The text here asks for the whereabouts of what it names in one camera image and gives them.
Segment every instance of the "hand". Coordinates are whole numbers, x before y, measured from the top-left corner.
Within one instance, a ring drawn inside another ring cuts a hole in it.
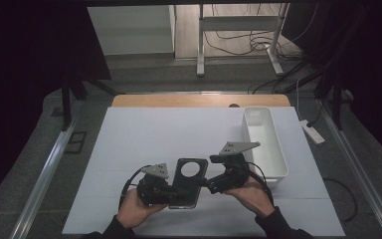
[[[251,176],[244,186],[226,190],[224,193],[234,196],[247,209],[255,212],[262,218],[269,216],[275,211],[268,195],[263,191],[263,187]]]
[[[164,204],[144,205],[138,197],[137,190],[130,189],[126,192],[116,219],[125,229],[134,228],[143,223],[151,214],[161,211],[166,206]]]

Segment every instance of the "white wall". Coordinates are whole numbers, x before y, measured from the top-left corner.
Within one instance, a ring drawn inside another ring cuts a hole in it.
[[[105,55],[173,53],[172,6],[91,7]]]

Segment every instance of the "electrical outlet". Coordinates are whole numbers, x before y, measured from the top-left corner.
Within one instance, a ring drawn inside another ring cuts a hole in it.
[[[322,144],[325,142],[324,138],[315,130],[313,126],[308,127],[306,124],[308,121],[306,119],[300,121],[303,131],[311,138],[315,144]]]

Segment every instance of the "white container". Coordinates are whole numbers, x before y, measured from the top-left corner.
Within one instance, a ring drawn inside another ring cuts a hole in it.
[[[259,166],[265,174],[268,187],[277,186],[287,176],[287,162],[278,140],[275,122],[269,108],[245,108],[243,136],[246,142],[259,142],[261,145],[244,152],[246,160]],[[262,173],[254,168],[256,174]]]

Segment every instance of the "person's left hand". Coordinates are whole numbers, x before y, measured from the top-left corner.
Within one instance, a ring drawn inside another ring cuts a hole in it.
[[[151,214],[161,211],[167,204],[153,204],[146,206],[139,199],[137,190],[130,189],[126,192],[122,205],[116,215],[116,219],[122,224],[125,229],[139,226]]]

